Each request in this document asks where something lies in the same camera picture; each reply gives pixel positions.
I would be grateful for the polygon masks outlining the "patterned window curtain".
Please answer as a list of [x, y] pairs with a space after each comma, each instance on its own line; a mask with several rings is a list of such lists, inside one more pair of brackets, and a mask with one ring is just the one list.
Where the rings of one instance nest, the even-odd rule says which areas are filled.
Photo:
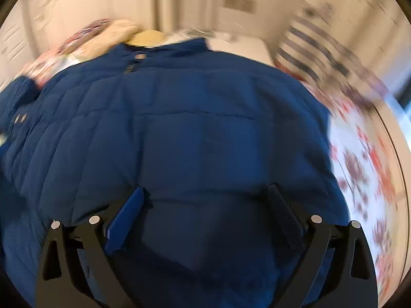
[[393, 0], [301, 0], [277, 49], [283, 71], [366, 106], [382, 99], [394, 51]]

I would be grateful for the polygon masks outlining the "white bedside table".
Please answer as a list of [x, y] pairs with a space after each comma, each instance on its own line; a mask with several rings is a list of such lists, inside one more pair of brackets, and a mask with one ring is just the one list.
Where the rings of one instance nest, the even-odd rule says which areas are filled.
[[169, 45], [197, 37], [204, 38], [208, 47], [213, 51], [236, 54], [259, 63], [274, 66], [267, 45], [258, 37], [216, 31], [181, 29], [168, 35], [163, 44]]

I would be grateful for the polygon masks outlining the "cream pillow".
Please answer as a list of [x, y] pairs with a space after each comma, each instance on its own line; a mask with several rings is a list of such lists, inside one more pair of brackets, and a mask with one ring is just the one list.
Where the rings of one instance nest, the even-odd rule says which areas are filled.
[[139, 32], [139, 27], [129, 20], [115, 20], [81, 47], [73, 55], [81, 60], [88, 61], [107, 53], [112, 47], [127, 42], [134, 34]]

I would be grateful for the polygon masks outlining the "patterned purple pillow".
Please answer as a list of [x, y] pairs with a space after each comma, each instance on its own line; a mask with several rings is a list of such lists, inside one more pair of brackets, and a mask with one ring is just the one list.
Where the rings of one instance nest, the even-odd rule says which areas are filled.
[[96, 35], [100, 34], [105, 30], [105, 28], [110, 25], [110, 19], [103, 18], [91, 22], [84, 28], [80, 29], [78, 32], [69, 37], [65, 42], [63, 42], [57, 49], [57, 54], [70, 54], [87, 41], [91, 40]]

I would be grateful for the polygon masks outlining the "white wooden headboard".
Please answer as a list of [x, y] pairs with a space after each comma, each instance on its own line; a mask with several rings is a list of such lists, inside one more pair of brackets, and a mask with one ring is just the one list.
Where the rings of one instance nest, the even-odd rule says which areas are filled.
[[219, 0], [22, 0], [25, 34], [36, 54], [56, 47], [92, 21], [126, 19], [142, 30], [172, 33], [192, 11], [192, 28], [214, 28]]

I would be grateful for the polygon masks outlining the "wall socket panel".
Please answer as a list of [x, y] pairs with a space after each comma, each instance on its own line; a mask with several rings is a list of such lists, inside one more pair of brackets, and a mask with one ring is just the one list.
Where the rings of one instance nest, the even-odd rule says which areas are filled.
[[255, 13], [256, 2], [254, 0], [223, 0], [223, 7], [243, 13]]

